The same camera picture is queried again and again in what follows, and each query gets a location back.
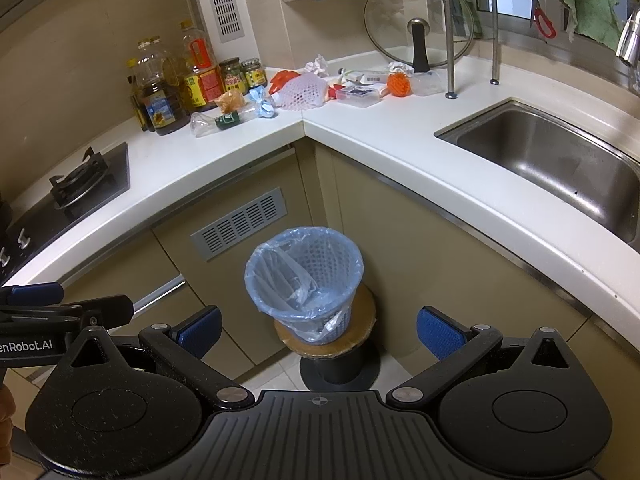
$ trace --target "metal rack pole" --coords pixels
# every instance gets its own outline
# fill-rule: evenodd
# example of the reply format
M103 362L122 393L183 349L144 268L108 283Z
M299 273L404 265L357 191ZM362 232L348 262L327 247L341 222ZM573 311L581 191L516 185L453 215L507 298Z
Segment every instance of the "metal rack pole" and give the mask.
M451 0L442 0L444 5L444 28L447 40L447 99L457 99L456 94L456 74L454 64L454 45L453 45L453 23L451 15Z
M499 60L498 60L498 50L500 49L500 37L498 35L498 0L491 0L492 6L492 22L494 24L494 58L493 58L493 68L492 68L492 85L500 84L500 73L499 69Z

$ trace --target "kitchen counter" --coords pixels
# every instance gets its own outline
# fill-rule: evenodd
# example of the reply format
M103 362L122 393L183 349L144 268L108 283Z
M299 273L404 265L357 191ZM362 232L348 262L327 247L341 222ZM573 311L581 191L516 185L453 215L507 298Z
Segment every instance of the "kitchen counter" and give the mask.
M382 62L376 56L365 57ZM175 202L306 135L483 232L573 294L640 349L640 254L551 193L435 137L515 99L581 127L640 160L640 121L543 76L503 66L501 85L492 86L490 73L489 62L465 57L457 65L459 98L454 101L443 94L388 96L364 109L329 102L322 108L281 112L272 120L254 120L201 139L193 137L188 126L159 137L140 132L135 118L126 121L92 146L104 150L128 142L130 190L54 241L8 284L58 280ZM75 167L80 152L27 190L13 204L16 216L48 192L51 174L68 173Z

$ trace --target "scissors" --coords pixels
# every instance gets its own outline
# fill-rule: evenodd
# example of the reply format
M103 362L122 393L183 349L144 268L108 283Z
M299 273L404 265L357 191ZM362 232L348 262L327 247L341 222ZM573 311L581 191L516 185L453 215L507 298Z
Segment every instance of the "scissors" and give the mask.
M529 22L530 26L533 26L533 22L536 22L540 34L542 34L548 40L552 40L558 35L554 28L554 24L546 16L545 11L542 10L542 7L540 7L539 0L531 0L531 20Z

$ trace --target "faucet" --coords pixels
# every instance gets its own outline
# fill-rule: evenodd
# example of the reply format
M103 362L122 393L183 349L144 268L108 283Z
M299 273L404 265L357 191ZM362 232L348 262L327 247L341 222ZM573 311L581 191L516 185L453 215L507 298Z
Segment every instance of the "faucet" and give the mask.
M640 5L638 5L626 21L616 56L629 67L629 89L640 95L638 78L638 60L640 59Z
M626 21L616 56L629 67L629 89L640 96L638 60L640 59L640 5Z

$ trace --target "stainless steel sink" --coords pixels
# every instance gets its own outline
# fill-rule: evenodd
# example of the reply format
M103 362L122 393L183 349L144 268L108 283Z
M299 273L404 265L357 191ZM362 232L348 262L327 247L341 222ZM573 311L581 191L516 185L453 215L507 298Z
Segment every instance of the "stainless steel sink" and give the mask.
M640 253L640 164L613 146L515 102L439 137L553 193Z

